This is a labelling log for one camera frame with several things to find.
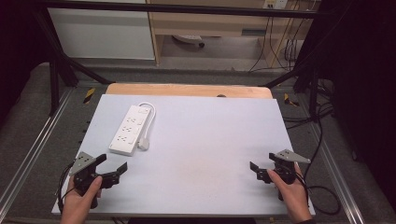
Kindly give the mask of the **aluminium rail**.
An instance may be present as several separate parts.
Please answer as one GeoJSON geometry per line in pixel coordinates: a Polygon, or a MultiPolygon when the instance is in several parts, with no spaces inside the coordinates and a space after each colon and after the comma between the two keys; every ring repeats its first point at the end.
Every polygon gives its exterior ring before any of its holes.
{"type": "Polygon", "coordinates": [[[329,173],[332,184],[335,191],[340,199],[341,205],[344,208],[346,216],[350,224],[364,224],[364,218],[361,214],[361,210],[357,206],[352,193],[347,185],[344,176],[342,175],[335,159],[330,152],[330,149],[326,143],[323,135],[323,131],[320,129],[317,123],[310,125],[312,133],[318,142],[318,152],[323,159],[325,167],[329,173]]]}
{"type": "Polygon", "coordinates": [[[56,124],[58,123],[58,120],[60,119],[62,113],[64,112],[74,90],[74,88],[67,88],[64,91],[60,99],[59,107],[55,110],[53,115],[47,118],[45,125],[40,130],[40,133],[33,142],[33,144],[30,146],[16,174],[13,176],[10,183],[7,185],[4,193],[0,197],[0,220],[6,217],[9,208],[15,201],[23,183],[25,182],[27,176],[30,174],[32,167],[38,159],[43,147],[46,145],[48,139],[50,138],[50,135],[56,124]]]}

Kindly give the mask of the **white wall socket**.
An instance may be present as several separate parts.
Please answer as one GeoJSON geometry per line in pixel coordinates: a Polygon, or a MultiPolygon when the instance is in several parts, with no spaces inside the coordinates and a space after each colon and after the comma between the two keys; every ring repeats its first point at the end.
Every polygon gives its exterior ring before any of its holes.
{"type": "Polygon", "coordinates": [[[288,0],[264,0],[263,8],[269,9],[284,9],[288,0]]]}

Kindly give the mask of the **yellow black tape strip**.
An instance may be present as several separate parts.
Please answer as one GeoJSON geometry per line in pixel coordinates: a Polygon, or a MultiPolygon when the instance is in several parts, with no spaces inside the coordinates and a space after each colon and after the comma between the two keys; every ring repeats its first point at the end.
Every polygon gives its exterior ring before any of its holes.
{"type": "Polygon", "coordinates": [[[86,96],[85,96],[85,98],[84,98],[84,100],[83,100],[83,104],[84,104],[84,105],[86,105],[86,104],[88,104],[88,103],[90,102],[90,100],[91,100],[91,98],[92,98],[94,92],[95,92],[95,88],[90,88],[90,89],[87,91],[86,96]]]}
{"type": "Polygon", "coordinates": [[[287,93],[284,93],[284,104],[285,105],[293,105],[293,106],[300,106],[300,104],[296,101],[292,101],[290,96],[287,93]]]}

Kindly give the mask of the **grey-white power strip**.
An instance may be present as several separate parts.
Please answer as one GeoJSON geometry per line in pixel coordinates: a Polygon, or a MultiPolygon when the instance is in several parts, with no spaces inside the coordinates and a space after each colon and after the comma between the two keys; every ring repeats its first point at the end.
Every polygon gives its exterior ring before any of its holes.
{"type": "Polygon", "coordinates": [[[174,35],[174,39],[183,43],[196,45],[199,48],[203,48],[205,46],[203,39],[199,35],[174,35]]]}

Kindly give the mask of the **light wooden desk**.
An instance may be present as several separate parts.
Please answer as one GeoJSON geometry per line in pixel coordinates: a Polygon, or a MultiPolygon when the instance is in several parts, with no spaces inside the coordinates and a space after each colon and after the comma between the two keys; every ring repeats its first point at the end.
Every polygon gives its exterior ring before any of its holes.
{"type": "MultiPolygon", "coordinates": [[[[146,0],[149,4],[187,5],[209,7],[263,8],[264,0],[146,0]]],[[[311,11],[317,6],[310,0],[288,0],[284,10],[311,11]]],[[[257,37],[263,47],[267,65],[280,65],[280,51],[288,39],[303,40],[311,25],[310,20],[184,13],[148,14],[152,34],[247,36],[257,37]]]]}

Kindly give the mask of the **light wooden board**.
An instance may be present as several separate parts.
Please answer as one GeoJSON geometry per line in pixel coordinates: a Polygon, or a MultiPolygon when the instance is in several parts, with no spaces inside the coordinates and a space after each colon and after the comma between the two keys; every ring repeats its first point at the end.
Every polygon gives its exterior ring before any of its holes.
{"type": "Polygon", "coordinates": [[[222,95],[228,98],[273,98],[273,94],[268,88],[238,85],[113,83],[108,86],[106,94],[202,97],[222,95]]]}

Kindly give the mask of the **black metal stand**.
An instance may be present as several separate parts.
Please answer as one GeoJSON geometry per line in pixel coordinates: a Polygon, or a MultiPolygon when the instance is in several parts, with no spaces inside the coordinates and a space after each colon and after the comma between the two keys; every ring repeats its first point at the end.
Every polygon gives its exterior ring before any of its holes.
{"type": "Polygon", "coordinates": [[[303,44],[303,48],[306,50],[306,55],[285,75],[276,78],[266,84],[265,88],[271,89],[284,81],[297,77],[293,89],[296,93],[302,93],[303,91],[309,90],[309,101],[308,101],[308,115],[314,122],[318,121],[317,112],[317,99],[318,99],[318,50],[321,48],[321,42],[318,42],[311,49],[307,44],[303,44]]]}
{"type": "Polygon", "coordinates": [[[101,77],[89,70],[87,67],[76,62],[66,55],[61,45],[61,41],[56,34],[56,30],[52,24],[50,14],[46,9],[39,8],[33,12],[33,17],[37,22],[45,40],[49,44],[49,78],[50,78],[50,112],[52,116],[60,107],[60,85],[59,78],[61,78],[66,87],[76,87],[78,85],[78,78],[75,71],[83,73],[84,75],[98,81],[101,84],[112,84],[111,80],[101,77]]]}

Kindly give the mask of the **black curtain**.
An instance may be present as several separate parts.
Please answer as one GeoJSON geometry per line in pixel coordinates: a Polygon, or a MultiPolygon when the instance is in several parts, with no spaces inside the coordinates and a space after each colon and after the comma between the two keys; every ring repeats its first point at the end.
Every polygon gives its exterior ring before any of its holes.
{"type": "Polygon", "coordinates": [[[31,71],[46,60],[29,0],[0,0],[0,123],[20,97],[31,71]]]}
{"type": "Polygon", "coordinates": [[[321,0],[300,56],[321,62],[358,155],[396,212],[396,0],[321,0]]]}

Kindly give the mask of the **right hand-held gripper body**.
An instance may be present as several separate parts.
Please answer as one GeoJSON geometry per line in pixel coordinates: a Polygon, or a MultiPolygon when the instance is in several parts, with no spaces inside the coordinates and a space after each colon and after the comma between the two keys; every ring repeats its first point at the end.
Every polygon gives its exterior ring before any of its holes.
{"type": "Polygon", "coordinates": [[[311,160],[288,149],[284,149],[274,154],[280,158],[279,162],[274,162],[274,171],[288,185],[291,185],[295,180],[298,180],[304,187],[305,196],[308,196],[308,189],[304,181],[304,176],[300,175],[296,171],[295,164],[297,162],[310,164],[311,160]]]}

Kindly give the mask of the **white power strip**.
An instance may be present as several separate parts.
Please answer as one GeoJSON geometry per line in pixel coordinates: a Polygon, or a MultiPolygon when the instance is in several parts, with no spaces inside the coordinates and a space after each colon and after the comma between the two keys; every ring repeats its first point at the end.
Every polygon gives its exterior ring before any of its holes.
{"type": "Polygon", "coordinates": [[[109,150],[113,153],[132,156],[146,128],[149,114],[149,107],[132,105],[116,131],[109,150]]]}

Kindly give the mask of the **white cabinet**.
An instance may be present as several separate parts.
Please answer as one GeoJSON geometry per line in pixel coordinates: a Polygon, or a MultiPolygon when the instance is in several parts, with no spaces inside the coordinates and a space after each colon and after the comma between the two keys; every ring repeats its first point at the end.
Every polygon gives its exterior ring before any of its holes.
{"type": "Polygon", "coordinates": [[[147,12],[50,8],[64,52],[72,58],[155,58],[147,12]]]}

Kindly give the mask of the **person's right hand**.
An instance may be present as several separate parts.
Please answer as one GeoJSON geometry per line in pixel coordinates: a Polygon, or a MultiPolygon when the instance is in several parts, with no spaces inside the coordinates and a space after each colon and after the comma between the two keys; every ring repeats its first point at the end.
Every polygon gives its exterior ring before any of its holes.
{"type": "Polygon", "coordinates": [[[288,185],[275,171],[268,170],[268,174],[280,191],[288,211],[288,216],[293,224],[313,218],[308,208],[308,199],[305,196],[304,187],[298,180],[288,185]]]}

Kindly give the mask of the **black metal crossbar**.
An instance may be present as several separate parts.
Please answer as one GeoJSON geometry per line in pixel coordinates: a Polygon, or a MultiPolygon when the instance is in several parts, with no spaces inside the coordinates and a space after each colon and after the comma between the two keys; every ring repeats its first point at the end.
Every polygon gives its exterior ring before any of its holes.
{"type": "Polygon", "coordinates": [[[209,6],[186,6],[186,5],[163,5],[163,4],[137,4],[115,2],[93,2],[72,0],[36,0],[43,7],[89,9],[89,10],[114,10],[158,13],[184,13],[184,14],[207,14],[227,16],[250,16],[250,17],[273,17],[316,19],[326,17],[326,13],[316,11],[259,9],[245,7],[209,7],[209,6]]]}

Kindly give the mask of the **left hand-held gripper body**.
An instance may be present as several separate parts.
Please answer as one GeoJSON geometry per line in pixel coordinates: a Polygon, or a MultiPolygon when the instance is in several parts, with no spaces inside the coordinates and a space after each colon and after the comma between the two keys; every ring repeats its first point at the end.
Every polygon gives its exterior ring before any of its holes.
{"type": "Polygon", "coordinates": [[[92,182],[99,176],[96,173],[97,166],[93,164],[95,159],[85,152],[80,152],[71,168],[70,175],[73,177],[74,188],[80,196],[87,192],[92,182]]]}

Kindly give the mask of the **person's left hand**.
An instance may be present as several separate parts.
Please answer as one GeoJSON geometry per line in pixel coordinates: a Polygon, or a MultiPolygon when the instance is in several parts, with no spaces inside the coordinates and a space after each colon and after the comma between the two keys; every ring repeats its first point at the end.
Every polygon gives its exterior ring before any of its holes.
{"type": "Polygon", "coordinates": [[[103,178],[98,176],[91,184],[87,192],[80,196],[74,190],[73,177],[71,176],[68,181],[67,189],[69,193],[64,199],[64,210],[62,217],[85,217],[87,218],[91,209],[92,200],[95,197],[99,197],[103,178]]]}

